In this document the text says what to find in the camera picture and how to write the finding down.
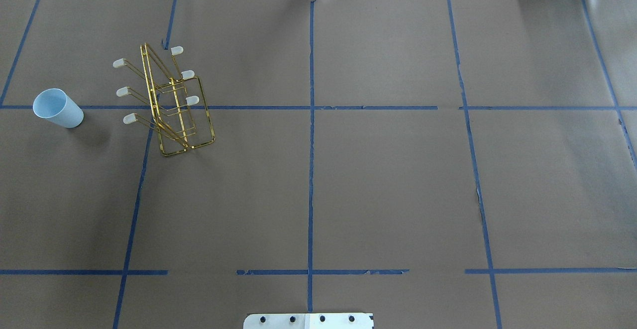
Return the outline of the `light blue plastic cup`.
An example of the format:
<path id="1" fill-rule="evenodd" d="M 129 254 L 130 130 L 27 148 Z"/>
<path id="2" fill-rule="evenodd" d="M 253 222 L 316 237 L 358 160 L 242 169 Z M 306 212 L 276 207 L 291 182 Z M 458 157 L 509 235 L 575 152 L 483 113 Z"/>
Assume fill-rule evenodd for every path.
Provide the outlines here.
<path id="1" fill-rule="evenodd" d="M 64 128 L 75 128 L 84 120 L 84 112 L 64 91 L 46 89 L 34 99 L 32 110 L 36 116 Z"/>

